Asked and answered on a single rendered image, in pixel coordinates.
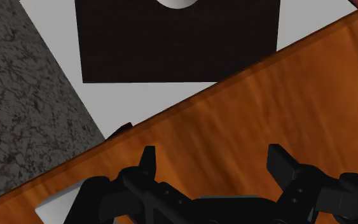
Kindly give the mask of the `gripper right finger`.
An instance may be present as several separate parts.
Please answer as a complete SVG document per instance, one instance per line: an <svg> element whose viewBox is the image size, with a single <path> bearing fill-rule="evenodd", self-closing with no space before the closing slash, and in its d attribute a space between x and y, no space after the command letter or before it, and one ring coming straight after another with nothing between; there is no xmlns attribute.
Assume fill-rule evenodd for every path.
<svg viewBox="0 0 358 224"><path fill-rule="evenodd" d="M320 212L339 224L358 224L358 173L332 178L297 162L279 144L268 145L266 168L282 189L268 224L315 224Z"/></svg>

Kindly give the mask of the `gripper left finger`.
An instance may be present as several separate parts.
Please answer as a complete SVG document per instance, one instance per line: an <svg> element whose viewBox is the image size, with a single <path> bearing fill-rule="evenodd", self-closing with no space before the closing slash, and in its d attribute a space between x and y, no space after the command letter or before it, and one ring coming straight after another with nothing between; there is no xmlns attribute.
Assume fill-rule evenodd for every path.
<svg viewBox="0 0 358 224"><path fill-rule="evenodd" d="M116 179L85 179L63 224L113 224L123 215L135 224L192 224L191 199L155 175L156 148L146 146L139 165L122 169Z"/></svg>

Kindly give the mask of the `white flat block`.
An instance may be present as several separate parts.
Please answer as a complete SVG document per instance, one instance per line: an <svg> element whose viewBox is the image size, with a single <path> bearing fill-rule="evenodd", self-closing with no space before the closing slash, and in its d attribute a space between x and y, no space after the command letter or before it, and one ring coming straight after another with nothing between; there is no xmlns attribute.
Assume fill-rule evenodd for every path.
<svg viewBox="0 0 358 224"><path fill-rule="evenodd" d="M85 180L46 198L35 208L44 224L63 224Z"/></svg>

